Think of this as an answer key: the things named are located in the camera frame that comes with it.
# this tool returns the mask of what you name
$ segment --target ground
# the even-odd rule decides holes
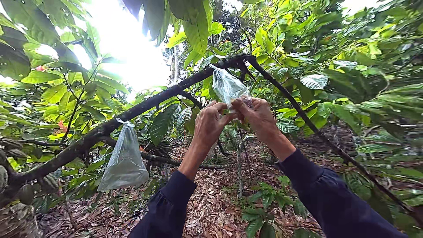
[[[329,136],[331,134],[330,128],[324,129],[323,133]],[[353,155],[355,150],[350,131],[341,128],[339,137],[343,149]],[[318,165],[335,171],[352,169],[334,159],[337,158],[337,155],[327,145],[323,144],[317,136],[291,138],[291,141],[296,148],[299,148],[304,155]],[[282,173],[270,165],[272,163],[269,161],[269,149],[256,139],[246,142],[246,144],[252,177],[249,178],[245,155],[243,154],[242,168],[245,196],[252,194],[250,188],[259,181],[267,182],[276,187],[280,186],[277,176],[281,176]],[[173,158],[181,160],[186,149],[187,147],[181,147],[178,151],[174,151]],[[226,169],[200,169],[197,173],[195,183],[198,187],[188,203],[183,237],[246,237],[244,229],[247,223],[241,220],[243,202],[236,197],[236,154],[234,152],[232,154],[233,156],[222,157],[223,160],[227,161]],[[145,186],[121,190],[119,196],[121,199],[120,214],[114,212],[113,206],[110,205],[110,198],[106,195],[101,197],[100,205],[95,210],[89,209],[95,200],[95,196],[88,201],[70,201],[69,211],[75,220],[76,230],[72,227],[64,205],[50,209],[48,214],[39,214],[39,223],[46,237],[50,238],[126,237],[146,213],[145,208],[134,213],[131,207],[133,201],[142,197],[144,190]],[[278,237],[290,237],[293,231],[298,228],[306,228],[322,234],[321,228],[311,215],[307,219],[303,219],[296,216],[292,208],[283,212],[278,207],[275,207],[272,213],[275,215],[275,222],[280,227],[277,231]]]

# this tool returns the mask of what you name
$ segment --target plastic bag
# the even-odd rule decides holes
[[[224,69],[217,68],[212,64],[209,66],[214,69],[213,90],[219,99],[228,105],[230,112],[234,112],[231,110],[231,99],[234,98],[241,98],[249,107],[253,106],[250,91],[241,81],[239,81],[239,79],[235,78]]]
[[[110,157],[103,178],[99,184],[98,191],[124,188],[133,185],[141,185],[148,181],[148,171],[144,166],[143,159],[135,134],[134,124],[123,122],[116,146]]]

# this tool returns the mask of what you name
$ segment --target dark blue sleeve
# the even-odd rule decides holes
[[[182,236],[187,204],[197,185],[176,170],[168,183],[148,203],[148,213],[129,238]]]
[[[351,192],[334,171],[315,165],[299,150],[277,166],[289,177],[326,237],[408,237]]]

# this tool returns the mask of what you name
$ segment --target green cacao pod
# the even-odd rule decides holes
[[[47,176],[40,179],[38,183],[41,186],[41,190],[47,194],[52,194],[59,190],[59,183],[52,174],[47,174]]]
[[[6,169],[0,165],[0,193],[3,192],[7,185],[8,175]]]
[[[22,145],[12,139],[3,138],[0,140],[0,144],[6,149],[22,149]]]
[[[31,205],[34,201],[34,190],[31,184],[25,184],[19,190],[19,200],[25,205]]]
[[[18,149],[8,150],[7,154],[9,154],[10,156],[15,157],[15,158],[26,158],[27,157],[27,155],[24,152],[22,152]]]

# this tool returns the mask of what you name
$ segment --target sky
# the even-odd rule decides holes
[[[242,4],[237,0],[224,0],[229,5],[241,9]],[[345,0],[343,7],[350,9],[348,14],[354,14],[365,6],[372,7],[379,3],[377,0]],[[140,11],[140,21],[138,22],[126,9],[123,9],[118,0],[92,0],[86,6],[92,18],[90,23],[97,28],[101,42],[101,53],[110,53],[112,56],[124,61],[123,64],[107,64],[106,70],[117,73],[123,78],[123,83],[132,87],[133,93],[128,100],[135,97],[136,92],[154,86],[166,86],[170,75],[170,67],[165,64],[162,56],[164,43],[159,47],[155,42],[150,41],[149,36],[142,34],[143,11]],[[90,67],[88,55],[84,49],[76,45],[75,54],[83,67]],[[54,50],[48,46],[40,49],[40,53],[52,53]]]

